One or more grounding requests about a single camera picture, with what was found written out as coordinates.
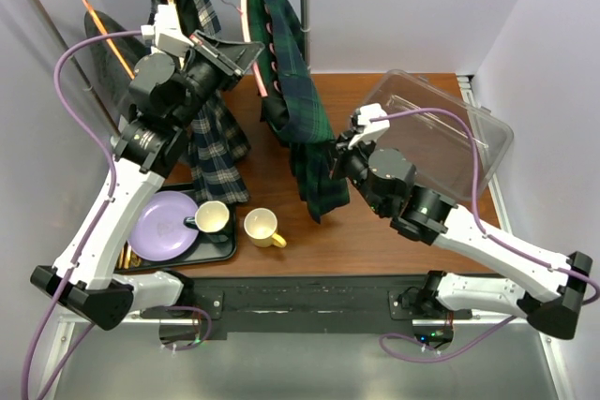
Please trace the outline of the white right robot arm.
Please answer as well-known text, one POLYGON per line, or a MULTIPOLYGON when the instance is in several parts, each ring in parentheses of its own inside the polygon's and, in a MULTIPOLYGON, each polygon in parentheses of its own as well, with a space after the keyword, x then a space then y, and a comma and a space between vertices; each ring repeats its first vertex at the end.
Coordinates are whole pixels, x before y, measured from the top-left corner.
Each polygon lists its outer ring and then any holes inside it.
POLYGON ((439 319, 451 311, 483 310, 525 319, 536 331, 571 340, 593 261, 555 254, 489 224, 445 195, 415 182, 416 169, 400 151, 379 149, 361 129, 343 132, 333 147, 333 178, 348 179, 369 208, 402 237, 450 250, 495 272, 477 277, 427 273, 403 305, 439 319))

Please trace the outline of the green plaid skirt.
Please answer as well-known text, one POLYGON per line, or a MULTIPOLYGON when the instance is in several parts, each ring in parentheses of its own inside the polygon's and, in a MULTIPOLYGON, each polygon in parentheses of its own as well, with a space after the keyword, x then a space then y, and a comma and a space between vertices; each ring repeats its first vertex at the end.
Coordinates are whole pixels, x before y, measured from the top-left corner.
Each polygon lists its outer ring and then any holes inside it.
POLYGON ((313 221, 349 203, 347 183, 332 180, 334 132, 305 61, 305 35, 289 0, 264 0, 271 16, 279 93, 262 98, 262 120, 290 151, 289 164, 313 221))

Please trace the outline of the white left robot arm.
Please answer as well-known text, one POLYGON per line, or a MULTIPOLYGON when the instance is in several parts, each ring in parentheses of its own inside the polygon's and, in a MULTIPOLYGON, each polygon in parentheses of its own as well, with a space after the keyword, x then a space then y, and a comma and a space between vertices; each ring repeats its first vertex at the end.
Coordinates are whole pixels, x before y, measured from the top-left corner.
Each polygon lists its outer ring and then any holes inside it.
POLYGON ((261 42, 231 42, 199 31, 140 30, 153 51, 134 68, 128 90, 137 116, 104 155, 109 172, 71 243, 31 283, 53 302, 109 331, 129 312, 161 307, 187 316, 194 295, 184 276, 158 271, 124 277, 115 263, 143 208, 159 191, 188 143, 187 128, 215 92, 231 90, 257 60, 261 42))

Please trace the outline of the pink plastic hanger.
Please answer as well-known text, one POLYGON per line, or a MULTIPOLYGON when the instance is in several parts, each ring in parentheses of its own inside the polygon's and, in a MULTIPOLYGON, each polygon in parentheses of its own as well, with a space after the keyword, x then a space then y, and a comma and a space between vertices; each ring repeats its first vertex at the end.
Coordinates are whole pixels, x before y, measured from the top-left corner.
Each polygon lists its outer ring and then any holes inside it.
POLYGON ((240 11, 243 40, 264 46, 251 67, 259 95, 262 98, 274 96, 280 89, 270 13, 264 0, 240 0, 240 11))

